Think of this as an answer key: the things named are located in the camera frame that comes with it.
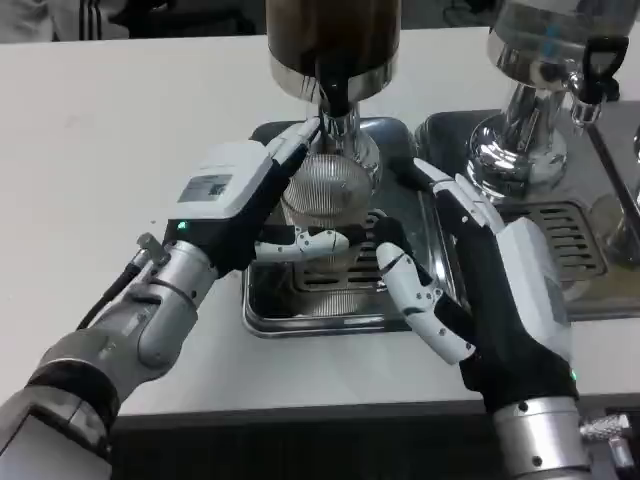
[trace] stainless steel drip tray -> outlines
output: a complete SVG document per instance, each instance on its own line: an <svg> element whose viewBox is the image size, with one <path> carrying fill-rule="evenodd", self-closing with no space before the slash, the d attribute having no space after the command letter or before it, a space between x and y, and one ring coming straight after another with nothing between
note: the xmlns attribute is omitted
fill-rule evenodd
<svg viewBox="0 0 640 480"><path fill-rule="evenodd" d="M268 143L292 122L259 127L252 138ZM450 290L448 263L431 198L395 182L394 162L411 162L417 149L411 132L391 118L365 119L361 128L376 142L383 165L367 221L380 215L397 218L405 226L416 258ZM275 214L275 221L281 221ZM252 265L244 275L245 325L261 337L327 335L408 330L391 302L378 272L373 243L363 245L358 261L344 274L318 275L304 264Z"/></svg>
<svg viewBox="0 0 640 480"><path fill-rule="evenodd" d="M449 175L466 169L472 130L495 110L446 112L418 128L420 156ZM640 103L608 104L598 126L623 177L634 188L639 169L633 155ZM579 135L566 111L558 129L567 141L567 171L550 190L500 205L505 220L527 216L541 227L563 282L573 321L640 316L640 269L608 254L607 238L622 218L619 202L587 135Z"/></svg>

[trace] dark liquid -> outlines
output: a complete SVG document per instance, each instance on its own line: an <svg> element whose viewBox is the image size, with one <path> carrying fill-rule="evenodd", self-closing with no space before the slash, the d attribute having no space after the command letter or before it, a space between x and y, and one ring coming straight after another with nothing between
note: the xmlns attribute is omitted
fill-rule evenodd
<svg viewBox="0 0 640 480"><path fill-rule="evenodd" d="M272 55L315 77L339 64L354 77L387 63L398 48L401 0L266 0Z"/></svg>

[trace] cable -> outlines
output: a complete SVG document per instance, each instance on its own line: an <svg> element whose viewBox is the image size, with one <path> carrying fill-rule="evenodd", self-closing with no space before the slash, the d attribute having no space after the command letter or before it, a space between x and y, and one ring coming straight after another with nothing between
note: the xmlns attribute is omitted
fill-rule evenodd
<svg viewBox="0 0 640 480"><path fill-rule="evenodd" d="M98 300L96 304L91 307L91 310L87 312L82 321L78 324L76 330L84 330L87 328L102 309L120 295L120 293L127 288L127 286L140 274L141 271L142 269L138 265L128 263L116 281L107 288L107 290L102 294L100 300Z"/></svg>
<svg viewBox="0 0 640 480"><path fill-rule="evenodd" d="M620 172L618 172L618 169L616 168L611 152L609 152L607 144L604 143L598 127L595 124L590 124L587 125L586 130L589 135L589 139L591 139L591 143L593 144L593 148L598 154L598 158L600 158L600 163L602 163L602 166L611 181L613 189L618 196L618 200L620 200L620 206L624 212L625 221L629 228L631 228L636 239L640 239L640 209L638 208L636 199L620 176Z"/></svg>

